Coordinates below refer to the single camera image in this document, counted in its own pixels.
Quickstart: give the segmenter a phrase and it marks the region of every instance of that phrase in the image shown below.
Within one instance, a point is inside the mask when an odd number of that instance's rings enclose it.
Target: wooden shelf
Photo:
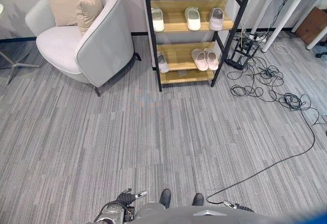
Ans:
[[[185,9],[187,7],[197,7],[201,18],[200,31],[210,31],[209,13],[212,8],[221,8],[224,10],[223,30],[231,30],[233,22],[225,12],[227,0],[202,0],[202,1],[152,1],[152,8],[160,8],[163,12],[163,21],[165,30],[158,33],[177,33],[189,32],[188,24],[185,18]]]
[[[214,48],[213,42],[182,43],[182,44],[160,44],[157,50],[161,51],[166,58],[170,71],[197,70],[192,59],[193,49]]]
[[[181,82],[198,82],[213,80],[214,72],[207,70],[205,72],[199,70],[187,70],[186,75],[180,75],[177,71],[160,73],[161,83],[181,83]]]

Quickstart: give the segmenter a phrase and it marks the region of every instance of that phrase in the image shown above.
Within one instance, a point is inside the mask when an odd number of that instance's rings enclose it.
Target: white desk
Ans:
[[[266,0],[265,4],[264,4],[264,7],[260,13],[260,15],[258,16],[254,26],[253,26],[253,29],[251,31],[251,34],[254,34],[255,31],[257,30],[262,18],[264,17],[267,9],[268,9],[268,6],[269,6],[269,3],[270,3],[271,0]],[[311,10],[317,5],[317,3],[319,2],[320,0],[312,0],[312,2],[310,3],[310,5],[308,7],[306,7],[302,14],[301,14],[301,17],[300,19],[298,20],[298,22],[296,23],[296,25],[294,26],[294,28],[292,29],[292,32],[295,32],[299,26],[302,24],[302,22],[306,19],[306,17],[308,16],[308,14],[311,12]],[[296,7],[299,5],[299,3],[301,2],[301,0],[289,0],[288,3],[291,2],[291,5],[289,7],[289,9],[287,10],[287,12],[285,13],[285,15],[283,16],[283,18],[281,19],[280,23],[276,26],[276,29],[275,31],[273,32],[273,34],[270,36],[269,40],[266,42],[265,46],[263,47],[262,49],[262,52],[266,52],[268,50],[268,48],[270,47],[270,45],[273,43],[273,41],[275,40],[275,38],[277,37],[277,35],[279,34],[279,32],[282,30],[282,28],[284,27],[284,25],[286,24],[286,22],[288,21],[288,19],[291,17],[291,15],[293,14],[293,12],[295,11]],[[313,48],[313,46],[315,44],[317,44],[317,42],[324,36],[324,34],[327,33],[327,28],[325,28],[321,34],[319,36],[317,36],[317,38],[310,44],[307,46],[307,49],[311,49]]]
[[[1,18],[1,14],[3,12],[4,12],[4,6],[2,4],[0,4],[0,18]],[[0,56],[2,56],[5,59],[6,62],[10,63],[10,66],[5,66],[5,67],[0,68],[0,69],[7,69],[7,68],[11,69],[11,72],[9,74],[6,85],[8,85],[10,83],[11,79],[13,78],[14,71],[15,71],[16,68],[19,68],[19,67],[38,68],[38,67],[40,67],[38,64],[19,63],[19,61],[24,59],[28,54],[29,53],[25,53],[19,60],[13,61],[10,58],[8,58],[3,52],[0,51]]]

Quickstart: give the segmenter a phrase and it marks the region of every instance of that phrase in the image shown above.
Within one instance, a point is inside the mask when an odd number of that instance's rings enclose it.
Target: gray armchair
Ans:
[[[48,0],[40,0],[26,15],[42,56],[67,76],[98,87],[134,56],[122,0],[102,0],[104,9],[82,36],[78,26],[55,26]]]

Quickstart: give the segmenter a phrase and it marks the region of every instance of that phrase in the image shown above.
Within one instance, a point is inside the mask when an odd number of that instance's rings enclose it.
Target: black shoe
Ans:
[[[197,193],[194,196],[192,206],[203,206],[204,204],[204,197],[201,193]]]
[[[159,203],[161,203],[166,209],[168,209],[171,198],[172,198],[172,194],[170,190],[166,188],[161,193]]]

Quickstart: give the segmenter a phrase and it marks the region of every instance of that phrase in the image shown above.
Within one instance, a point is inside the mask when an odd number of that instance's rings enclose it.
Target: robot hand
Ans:
[[[118,195],[115,201],[105,204],[95,222],[121,224],[134,219],[134,207],[129,207],[136,199],[147,195],[147,191],[131,194],[128,188]]]

